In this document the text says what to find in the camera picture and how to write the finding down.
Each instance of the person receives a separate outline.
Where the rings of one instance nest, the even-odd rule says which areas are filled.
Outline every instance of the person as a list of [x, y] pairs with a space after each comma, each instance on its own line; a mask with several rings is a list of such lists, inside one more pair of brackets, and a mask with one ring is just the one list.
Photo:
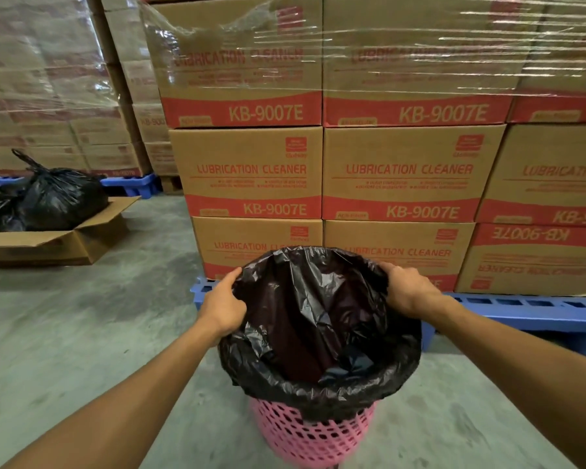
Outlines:
[[[468, 311], [416, 269], [387, 263], [387, 302], [445, 334], [529, 421], [586, 469], [586, 357]], [[241, 268], [209, 292], [193, 326], [126, 380], [60, 422], [3, 468], [137, 468], [206, 351], [238, 329]]]

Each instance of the person's left arm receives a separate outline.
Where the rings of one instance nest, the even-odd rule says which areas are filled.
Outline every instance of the person's left arm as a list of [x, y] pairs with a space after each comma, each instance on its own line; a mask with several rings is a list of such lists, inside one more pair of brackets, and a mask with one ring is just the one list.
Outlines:
[[138, 468], [206, 351], [235, 331], [245, 303], [232, 295], [241, 268], [208, 294], [195, 324], [126, 380], [43, 434], [4, 469]]

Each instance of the person's left hand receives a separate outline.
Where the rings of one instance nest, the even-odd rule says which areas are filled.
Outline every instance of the person's left hand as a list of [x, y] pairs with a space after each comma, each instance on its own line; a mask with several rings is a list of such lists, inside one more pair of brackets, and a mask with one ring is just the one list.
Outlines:
[[232, 294], [232, 284], [241, 274], [241, 268], [228, 273], [217, 286], [206, 293], [197, 315], [198, 321], [211, 326], [217, 340], [236, 331], [243, 322], [247, 306]]

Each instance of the forearm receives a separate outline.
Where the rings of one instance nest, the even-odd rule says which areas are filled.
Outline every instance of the forearm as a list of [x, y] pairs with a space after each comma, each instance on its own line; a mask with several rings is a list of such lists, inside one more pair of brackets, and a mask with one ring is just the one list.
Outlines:
[[430, 308], [430, 323], [585, 469], [586, 357], [471, 313], [448, 296], [424, 305]]
[[129, 378], [11, 459], [4, 468], [138, 468], [216, 336], [199, 321]]

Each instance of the wooden pallet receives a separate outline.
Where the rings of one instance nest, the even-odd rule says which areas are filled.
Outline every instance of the wooden pallet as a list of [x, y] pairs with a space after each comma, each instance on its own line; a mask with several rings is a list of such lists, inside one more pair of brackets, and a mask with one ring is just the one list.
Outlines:
[[163, 192], [170, 196], [182, 196], [182, 183], [180, 176], [161, 176], [160, 184], [163, 187]]

